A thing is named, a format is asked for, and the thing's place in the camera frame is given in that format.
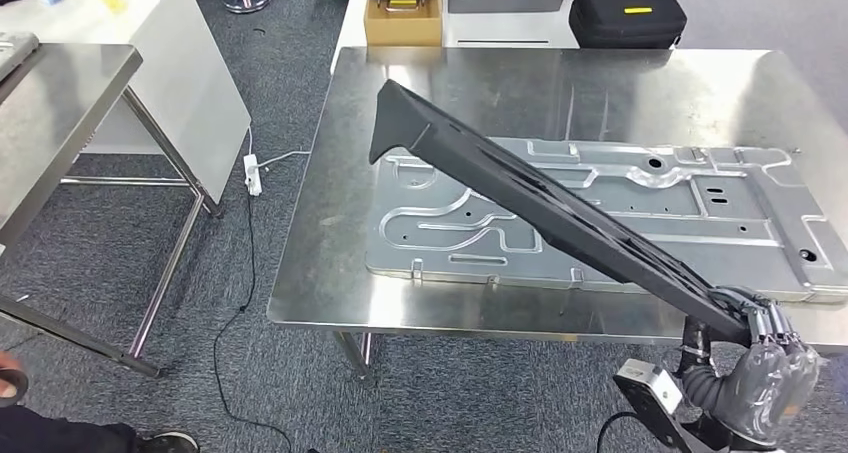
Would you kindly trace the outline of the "person's left hand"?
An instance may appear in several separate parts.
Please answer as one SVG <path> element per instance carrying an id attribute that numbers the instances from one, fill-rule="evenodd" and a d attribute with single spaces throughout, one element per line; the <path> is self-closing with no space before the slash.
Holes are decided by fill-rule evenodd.
<path id="1" fill-rule="evenodd" d="M 2 371 L 11 371 L 11 370 L 19 370 L 21 364 L 8 352 L 1 352 L 1 370 Z M 17 385 L 10 380 L 5 378 L 1 378 L 1 397 L 2 398 L 14 398 L 18 392 Z"/>

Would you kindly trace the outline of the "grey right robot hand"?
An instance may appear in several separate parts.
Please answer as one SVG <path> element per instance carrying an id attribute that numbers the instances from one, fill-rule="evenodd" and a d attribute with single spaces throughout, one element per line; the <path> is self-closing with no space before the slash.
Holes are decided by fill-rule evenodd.
<path id="1" fill-rule="evenodd" d="M 747 326 L 748 346 L 731 373 L 711 359 L 710 327 L 688 316 L 677 376 L 688 401 L 735 436 L 774 446 L 779 430 L 806 404 L 823 360 L 793 328 L 779 304 L 746 287 L 722 286 L 709 298 Z"/>

